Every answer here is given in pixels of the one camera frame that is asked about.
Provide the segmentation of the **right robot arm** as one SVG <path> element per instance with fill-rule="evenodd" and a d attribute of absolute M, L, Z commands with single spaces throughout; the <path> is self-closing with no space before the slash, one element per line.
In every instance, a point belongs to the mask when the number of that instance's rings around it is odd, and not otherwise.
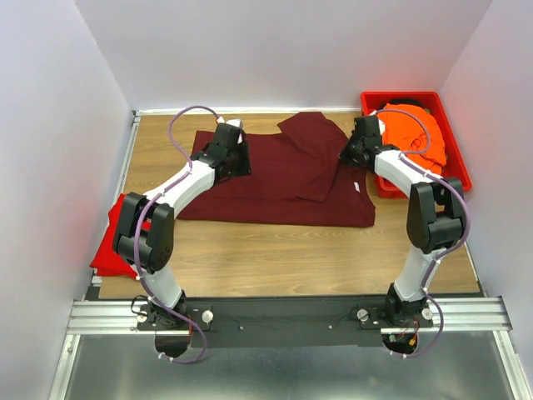
<path fill-rule="evenodd" d="M 470 231 L 461 180 L 434 174 L 385 144 L 375 114 L 354 119 L 339 159 L 384 178 L 408 198 L 406 233 L 411 248 L 383 306 L 385 320 L 400 327 L 421 315 L 442 259 L 460 247 Z"/>

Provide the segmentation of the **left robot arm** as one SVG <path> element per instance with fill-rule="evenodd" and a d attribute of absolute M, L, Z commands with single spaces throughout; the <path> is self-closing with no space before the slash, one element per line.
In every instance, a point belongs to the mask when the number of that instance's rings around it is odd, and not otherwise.
<path fill-rule="evenodd" d="M 137 274 L 163 327 L 186 322 L 186 295 L 169 266 L 178 214 L 217 184 L 250 173 L 242 120 L 219 118 L 213 139 L 179 173 L 143 195 L 130 192 L 124 197 L 112 250 Z"/>

